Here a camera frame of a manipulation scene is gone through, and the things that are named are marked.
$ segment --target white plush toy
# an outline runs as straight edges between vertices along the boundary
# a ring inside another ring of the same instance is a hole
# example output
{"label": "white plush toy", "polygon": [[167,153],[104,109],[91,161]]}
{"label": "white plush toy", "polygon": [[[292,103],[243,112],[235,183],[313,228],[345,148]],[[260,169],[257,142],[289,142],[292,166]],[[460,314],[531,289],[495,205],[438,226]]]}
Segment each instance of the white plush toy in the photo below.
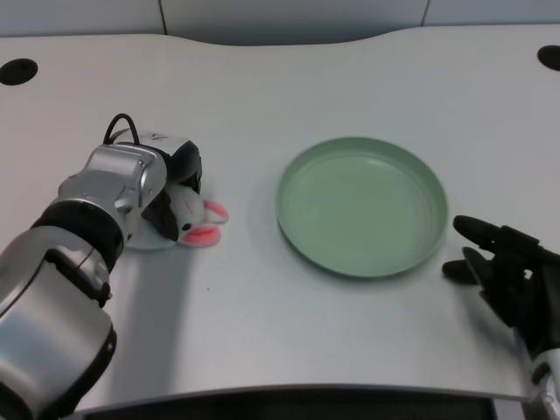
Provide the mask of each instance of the white plush toy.
{"label": "white plush toy", "polygon": [[177,218],[177,242],[164,238],[142,218],[127,247],[155,250],[171,248],[176,243],[192,247],[209,247],[218,243],[220,229],[217,225],[228,221],[226,209],[215,201],[202,199],[187,186],[169,185],[165,189],[171,198],[171,210]]}

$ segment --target wall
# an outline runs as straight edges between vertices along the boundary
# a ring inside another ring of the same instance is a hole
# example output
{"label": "wall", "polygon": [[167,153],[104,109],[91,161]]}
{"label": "wall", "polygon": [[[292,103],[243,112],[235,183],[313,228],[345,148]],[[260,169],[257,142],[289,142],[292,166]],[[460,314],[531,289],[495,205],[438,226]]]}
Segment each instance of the wall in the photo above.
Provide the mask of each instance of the wall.
{"label": "wall", "polygon": [[164,33],[158,0],[0,0],[0,36]]}
{"label": "wall", "polygon": [[[170,35],[342,42],[420,25],[560,23],[560,0],[161,0]],[[0,36],[165,33],[158,0],[0,0]]]}

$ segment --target cable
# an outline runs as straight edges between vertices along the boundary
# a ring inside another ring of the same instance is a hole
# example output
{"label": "cable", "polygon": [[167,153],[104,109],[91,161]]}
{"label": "cable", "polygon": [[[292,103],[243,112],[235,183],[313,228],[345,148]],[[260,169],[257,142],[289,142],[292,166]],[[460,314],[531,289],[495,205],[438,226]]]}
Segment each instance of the cable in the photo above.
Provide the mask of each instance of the cable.
{"label": "cable", "polygon": [[111,138],[111,133],[113,132],[113,128],[119,122],[119,120],[126,120],[130,126],[130,132],[132,133],[132,138],[134,139],[134,145],[140,145],[140,138],[138,138],[137,126],[134,125],[134,121],[126,114],[119,114],[108,125],[107,132],[105,133],[105,137],[103,138],[103,144],[113,144],[115,141],[114,138]]}

